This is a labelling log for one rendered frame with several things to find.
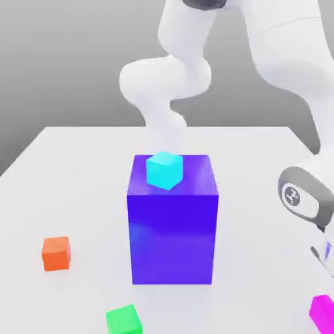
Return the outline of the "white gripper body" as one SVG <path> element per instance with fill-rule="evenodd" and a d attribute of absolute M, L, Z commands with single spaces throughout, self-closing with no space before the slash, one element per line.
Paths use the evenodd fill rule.
<path fill-rule="evenodd" d="M 311 252 L 334 278 L 334 237 L 324 234 Z"/>

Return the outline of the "small magenta cube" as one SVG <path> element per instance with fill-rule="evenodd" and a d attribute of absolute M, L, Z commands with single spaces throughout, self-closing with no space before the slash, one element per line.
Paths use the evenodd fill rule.
<path fill-rule="evenodd" d="M 309 316 L 321 334 L 334 334 L 334 301 L 328 295 L 313 297 Z"/>

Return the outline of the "large blue box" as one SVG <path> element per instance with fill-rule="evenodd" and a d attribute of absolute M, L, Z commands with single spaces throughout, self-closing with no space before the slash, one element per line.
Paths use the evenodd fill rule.
<path fill-rule="evenodd" d="M 147 155 L 135 155 L 127 190 L 133 284 L 211 284 L 219 192 L 207 155 L 183 157 L 171 190 L 146 181 Z"/>

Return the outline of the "small orange cube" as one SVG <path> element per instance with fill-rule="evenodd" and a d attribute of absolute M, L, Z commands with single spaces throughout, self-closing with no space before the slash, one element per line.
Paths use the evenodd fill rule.
<path fill-rule="evenodd" d="M 45 271 L 69 269 L 70 256 L 70 241 L 67 236 L 44 239 L 42 261 Z"/>

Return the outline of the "small green cube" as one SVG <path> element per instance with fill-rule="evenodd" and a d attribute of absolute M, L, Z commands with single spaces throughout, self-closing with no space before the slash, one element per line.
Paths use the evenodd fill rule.
<path fill-rule="evenodd" d="M 108 334 L 143 334 L 143 327 L 133 304 L 106 313 Z"/>

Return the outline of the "small cyan cube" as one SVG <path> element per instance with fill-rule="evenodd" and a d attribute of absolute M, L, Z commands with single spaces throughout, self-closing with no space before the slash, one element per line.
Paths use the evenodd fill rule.
<path fill-rule="evenodd" d="M 168 152 L 158 152 L 146 160 L 147 183 L 171 190 L 183 180 L 183 157 Z"/>

